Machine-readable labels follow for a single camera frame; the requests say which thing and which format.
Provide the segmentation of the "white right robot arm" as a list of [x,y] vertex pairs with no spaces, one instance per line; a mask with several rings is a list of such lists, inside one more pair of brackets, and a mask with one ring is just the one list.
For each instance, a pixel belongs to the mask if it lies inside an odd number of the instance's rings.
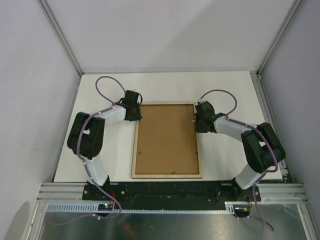
[[198,102],[195,106],[195,130],[197,133],[215,133],[229,136],[242,143],[247,164],[232,179],[230,194],[242,201],[249,194],[249,188],[258,183],[271,167],[276,172],[286,157],[286,152],[273,127],[263,122],[251,125],[228,117],[224,113],[215,113],[208,101]]

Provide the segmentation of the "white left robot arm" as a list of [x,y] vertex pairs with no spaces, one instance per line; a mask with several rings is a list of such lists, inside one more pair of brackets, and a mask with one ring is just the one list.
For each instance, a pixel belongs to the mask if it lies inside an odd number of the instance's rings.
[[100,200],[107,199],[111,193],[111,188],[105,184],[109,176],[100,157],[105,127],[121,121],[140,121],[142,102],[140,93],[127,90],[124,97],[110,107],[92,114],[78,112],[75,116],[67,147],[82,161],[89,181],[95,185],[93,194]]

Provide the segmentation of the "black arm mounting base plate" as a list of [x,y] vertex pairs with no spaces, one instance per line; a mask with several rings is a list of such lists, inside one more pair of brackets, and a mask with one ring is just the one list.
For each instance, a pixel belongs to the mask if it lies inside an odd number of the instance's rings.
[[82,199],[108,201],[114,197],[123,210],[216,211],[225,202],[260,201],[259,188],[240,189],[234,181],[110,182],[99,190],[86,182]]

